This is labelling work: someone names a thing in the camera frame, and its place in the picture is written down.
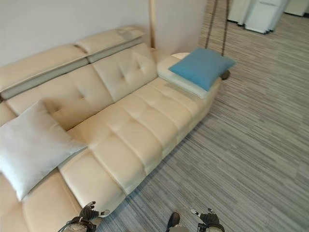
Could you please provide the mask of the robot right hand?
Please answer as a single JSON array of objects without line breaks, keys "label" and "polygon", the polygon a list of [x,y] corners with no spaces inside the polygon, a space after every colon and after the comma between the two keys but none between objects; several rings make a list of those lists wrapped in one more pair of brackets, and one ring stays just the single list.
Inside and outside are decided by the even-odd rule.
[{"label": "robot right hand", "polygon": [[213,224],[219,224],[220,223],[218,216],[210,208],[208,208],[207,213],[200,213],[193,208],[190,209],[190,212],[192,214],[194,214],[195,216],[199,217],[205,225],[213,225]]}]

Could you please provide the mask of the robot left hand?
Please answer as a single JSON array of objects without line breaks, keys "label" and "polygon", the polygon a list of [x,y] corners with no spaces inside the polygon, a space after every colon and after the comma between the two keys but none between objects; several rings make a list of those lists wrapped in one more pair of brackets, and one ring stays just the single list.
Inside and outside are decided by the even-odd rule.
[{"label": "robot left hand", "polygon": [[95,210],[95,204],[95,201],[88,203],[82,208],[78,216],[78,223],[85,226],[86,232],[94,232],[96,230],[96,226],[92,223],[92,220],[105,217],[111,212],[109,209],[97,211]]}]

